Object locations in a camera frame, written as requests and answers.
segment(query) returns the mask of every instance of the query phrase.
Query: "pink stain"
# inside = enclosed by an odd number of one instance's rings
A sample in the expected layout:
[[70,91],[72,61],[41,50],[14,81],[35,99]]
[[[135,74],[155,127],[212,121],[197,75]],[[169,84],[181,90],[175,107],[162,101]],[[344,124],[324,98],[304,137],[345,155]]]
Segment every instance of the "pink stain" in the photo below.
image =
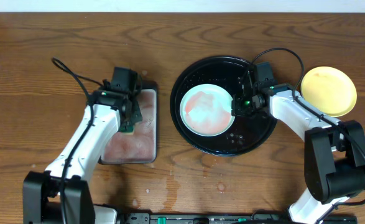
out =
[[[196,132],[214,135],[228,127],[231,113],[224,110],[220,104],[214,104],[214,99],[214,95],[199,91],[188,100],[185,106],[185,120]],[[200,110],[204,116],[192,118],[189,114],[192,110]]]

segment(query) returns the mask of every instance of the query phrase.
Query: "white wall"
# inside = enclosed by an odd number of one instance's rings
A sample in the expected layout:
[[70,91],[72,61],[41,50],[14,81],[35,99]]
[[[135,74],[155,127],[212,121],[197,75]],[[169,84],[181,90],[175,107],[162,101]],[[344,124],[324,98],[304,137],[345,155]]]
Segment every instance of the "white wall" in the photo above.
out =
[[365,0],[0,0],[0,12],[365,12]]

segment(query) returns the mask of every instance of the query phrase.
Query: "black tray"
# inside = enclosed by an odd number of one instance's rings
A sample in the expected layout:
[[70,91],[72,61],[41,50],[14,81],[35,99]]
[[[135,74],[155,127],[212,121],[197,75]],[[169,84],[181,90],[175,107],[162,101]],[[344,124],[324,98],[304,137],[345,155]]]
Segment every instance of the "black tray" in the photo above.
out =
[[241,91],[238,77],[248,66],[244,59],[232,56],[204,58],[189,66],[178,77],[170,97],[170,112],[178,132],[192,146],[217,156],[237,156],[261,145],[272,133],[276,119],[265,112],[250,117],[235,117],[232,126],[222,134],[204,137],[191,132],[180,116],[180,103],[185,93],[194,86],[214,84],[224,88],[231,96]]

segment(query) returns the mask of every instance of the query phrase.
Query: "wood grain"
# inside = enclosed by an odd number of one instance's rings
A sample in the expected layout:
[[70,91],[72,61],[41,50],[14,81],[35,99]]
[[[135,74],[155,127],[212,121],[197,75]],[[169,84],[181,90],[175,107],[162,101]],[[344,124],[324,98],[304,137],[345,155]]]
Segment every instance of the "wood grain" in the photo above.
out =
[[[305,183],[303,142],[285,124],[248,154],[216,157],[189,145],[169,111],[173,83],[191,63],[210,55],[250,59],[271,47],[296,51],[307,68],[344,71],[358,102],[342,119],[365,129],[365,14],[0,13],[0,223],[22,221],[24,177],[59,155],[83,115],[84,95],[51,57],[97,80],[109,79],[114,66],[145,70],[160,88],[156,161],[97,166],[95,203],[187,213],[287,208]],[[292,56],[272,52],[261,61],[271,62],[280,82],[297,81]],[[339,212],[365,224],[365,206]]]

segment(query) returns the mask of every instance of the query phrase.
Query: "pink surface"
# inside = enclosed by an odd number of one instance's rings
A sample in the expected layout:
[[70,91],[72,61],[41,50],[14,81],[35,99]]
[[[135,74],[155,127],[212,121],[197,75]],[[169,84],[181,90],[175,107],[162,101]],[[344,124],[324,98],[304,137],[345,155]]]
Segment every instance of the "pink surface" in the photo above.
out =
[[137,96],[142,122],[133,133],[116,133],[106,146],[105,163],[152,162],[155,159],[155,93],[143,90]]
[[[214,104],[213,94],[199,91],[194,94],[185,105],[185,121],[194,131],[205,134],[215,135],[224,131],[231,120],[231,113],[224,110],[221,104]],[[191,111],[196,110],[200,115],[192,115]]]

